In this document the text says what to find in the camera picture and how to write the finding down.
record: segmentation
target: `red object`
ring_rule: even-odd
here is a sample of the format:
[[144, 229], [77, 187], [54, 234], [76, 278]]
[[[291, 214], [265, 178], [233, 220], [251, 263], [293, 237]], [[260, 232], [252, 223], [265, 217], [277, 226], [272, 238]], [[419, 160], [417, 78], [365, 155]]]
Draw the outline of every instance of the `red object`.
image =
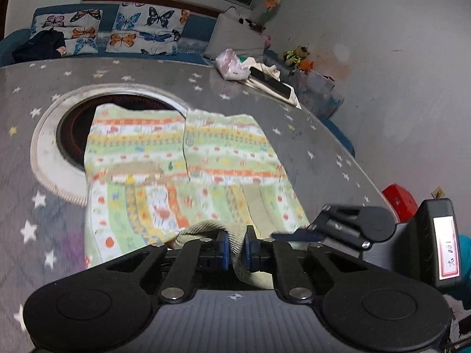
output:
[[398, 184], [386, 187], [382, 193], [391, 203], [401, 223], [411, 220], [419, 208], [411, 193]]

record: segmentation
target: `white label with red border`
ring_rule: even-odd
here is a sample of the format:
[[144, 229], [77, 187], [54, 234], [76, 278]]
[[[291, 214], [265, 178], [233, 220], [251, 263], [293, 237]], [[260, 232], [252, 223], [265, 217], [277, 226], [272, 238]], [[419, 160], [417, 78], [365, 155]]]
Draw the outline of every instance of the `white label with red border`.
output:
[[460, 275], [458, 248], [453, 217], [433, 218], [437, 250], [439, 253], [439, 279], [449, 279]]

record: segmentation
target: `butterfly print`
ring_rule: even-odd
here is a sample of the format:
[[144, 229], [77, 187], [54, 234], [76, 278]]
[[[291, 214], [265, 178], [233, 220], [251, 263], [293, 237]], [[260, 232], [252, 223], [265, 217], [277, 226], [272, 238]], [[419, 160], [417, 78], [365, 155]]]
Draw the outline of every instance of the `butterfly print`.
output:
[[141, 13], [135, 13], [131, 17], [126, 18], [124, 14], [118, 13], [118, 15], [116, 16], [116, 23], [115, 23], [114, 29], [133, 30], [140, 16], [141, 16]]
[[185, 9], [182, 9], [181, 16], [180, 16], [180, 24], [184, 25], [185, 22], [187, 22], [189, 16], [190, 16], [190, 12], [186, 11]]
[[169, 24], [169, 19], [173, 16], [175, 11], [166, 11], [164, 14], [159, 16], [157, 11], [153, 6], [149, 7], [149, 17], [147, 19], [147, 25], [152, 25], [155, 22], [160, 21], [160, 25], [162, 28], [167, 28], [167, 25]]
[[173, 41], [178, 41], [181, 37], [181, 34], [178, 30], [172, 29]]
[[141, 6], [144, 6], [145, 4], [141, 4], [141, 3], [122, 3], [121, 4], [122, 6], [129, 6], [129, 5], [134, 5], [138, 8], [140, 8]]
[[70, 19], [70, 22], [76, 22], [77, 20], [80, 20], [86, 15], [89, 15], [90, 17], [93, 17], [96, 20], [101, 20], [100, 9], [87, 9], [85, 11], [78, 11], [76, 14], [74, 14], [74, 16]]
[[146, 32], [139, 32], [139, 35], [142, 36], [145, 41], [152, 41], [152, 42], [165, 42], [166, 39], [172, 37], [170, 33], [165, 34], [152, 34]]
[[93, 49], [98, 50], [97, 43], [94, 39], [78, 39], [75, 43], [75, 50], [73, 55], [80, 53], [80, 51], [84, 48], [85, 45], [91, 46]]
[[141, 53], [147, 54], [147, 55], [166, 55], [167, 54], [166, 51], [160, 51], [160, 52], [158, 51], [159, 49], [154, 49], [154, 48], [150, 48], [150, 51], [147, 51], [146, 49], [141, 49]]
[[125, 44], [127, 47], [131, 47], [134, 45], [135, 39], [135, 34], [112, 34], [110, 37], [110, 45], [116, 46], [119, 44], [119, 46], [122, 46]]
[[87, 37], [89, 39], [92, 39], [93, 37], [95, 37], [95, 28], [80, 28], [80, 29], [77, 29], [77, 28], [74, 28], [74, 30], [72, 31], [72, 38], [73, 39], [78, 39], [79, 37]]
[[55, 26], [65, 28], [64, 25], [64, 16], [48, 16], [48, 19], [43, 24], [43, 28], [46, 26]]

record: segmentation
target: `blue sofa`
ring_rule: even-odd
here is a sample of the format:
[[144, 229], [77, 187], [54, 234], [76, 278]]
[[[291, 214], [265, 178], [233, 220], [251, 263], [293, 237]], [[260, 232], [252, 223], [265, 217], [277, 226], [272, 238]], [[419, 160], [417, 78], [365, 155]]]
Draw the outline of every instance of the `blue sofa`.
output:
[[[211, 38], [211, 34], [216, 24], [216, 19], [213, 17], [198, 16], [196, 14], [190, 14], [188, 21], [183, 29], [180, 40], [178, 41], [178, 51], [175, 55], [147, 55], [147, 54], [123, 54], [123, 53], [107, 53], [106, 47], [109, 39], [110, 32], [112, 31], [115, 17], [118, 12], [119, 4], [70, 4], [70, 5], [56, 5], [47, 6], [44, 8], [38, 8], [34, 12], [32, 17], [33, 21], [36, 16], [42, 14], [67, 14], [73, 13], [79, 10], [86, 9], [101, 9], [103, 10], [100, 27], [98, 29], [97, 54], [80, 54], [74, 57], [120, 57], [120, 58], [152, 58], [170, 60], [170, 61], [182, 61], [196, 63], [200, 65], [214, 64], [213, 61], [203, 57], [204, 50]], [[30, 38], [30, 29], [20, 29], [5, 39], [0, 41], [0, 67], [8, 66], [15, 63], [12, 56], [18, 46], [24, 44]]]

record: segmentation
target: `black bag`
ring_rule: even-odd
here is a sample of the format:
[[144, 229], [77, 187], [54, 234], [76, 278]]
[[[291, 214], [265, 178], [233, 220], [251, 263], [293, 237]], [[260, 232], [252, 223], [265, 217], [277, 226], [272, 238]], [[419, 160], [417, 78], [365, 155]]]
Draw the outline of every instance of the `black bag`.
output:
[[61, 58], [56, 50], [65, 46], [64, 34], [51, 28], [42, 30], [13, 51], [15, 63]]

